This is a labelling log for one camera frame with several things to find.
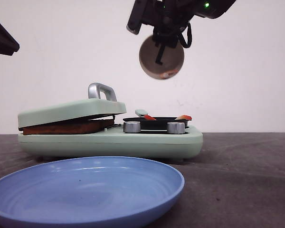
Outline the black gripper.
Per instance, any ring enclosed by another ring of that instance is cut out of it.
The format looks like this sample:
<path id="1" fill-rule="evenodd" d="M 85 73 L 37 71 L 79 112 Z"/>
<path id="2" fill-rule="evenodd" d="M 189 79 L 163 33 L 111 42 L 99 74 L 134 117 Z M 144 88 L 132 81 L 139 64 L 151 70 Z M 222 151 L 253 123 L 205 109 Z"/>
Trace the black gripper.
<path id="1" fill-rule="evenodd" d="M 155 63 L 162 65 L 165 47 L 191 46 L 194 6 L 193 0 L 136 0 L 126 28 L 137 35 L 142 24 L 153 27 L 152 41 L 159 48 Z"/>

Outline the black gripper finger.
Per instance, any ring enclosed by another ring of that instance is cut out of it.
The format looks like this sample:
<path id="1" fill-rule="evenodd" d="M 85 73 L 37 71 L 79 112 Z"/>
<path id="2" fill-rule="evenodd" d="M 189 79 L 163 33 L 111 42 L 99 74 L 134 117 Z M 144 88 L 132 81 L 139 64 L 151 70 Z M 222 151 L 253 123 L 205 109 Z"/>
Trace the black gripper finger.
<path id="1" fill-rule="evenodd" d="M 12 56 L 14 52 L 18 52 L 19 48 L 19 43 L 0 24 L 0 54 Z"/>

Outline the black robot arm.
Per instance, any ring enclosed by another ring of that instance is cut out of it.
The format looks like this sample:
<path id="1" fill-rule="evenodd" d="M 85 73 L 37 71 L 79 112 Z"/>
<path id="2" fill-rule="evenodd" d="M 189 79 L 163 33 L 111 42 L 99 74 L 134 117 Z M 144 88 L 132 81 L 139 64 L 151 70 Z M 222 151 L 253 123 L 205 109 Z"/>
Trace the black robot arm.
<path id="1" fill-rule="evenodd" d="M 142 24 L 153 26 L 151 39 L 159 48 L 154 62 L 160 66 L 166 47 L 191 46 L 193 16 L 216 19 L 233 4 L 233 0 L 136 0 L 126 28 L 137 35 Z"/>

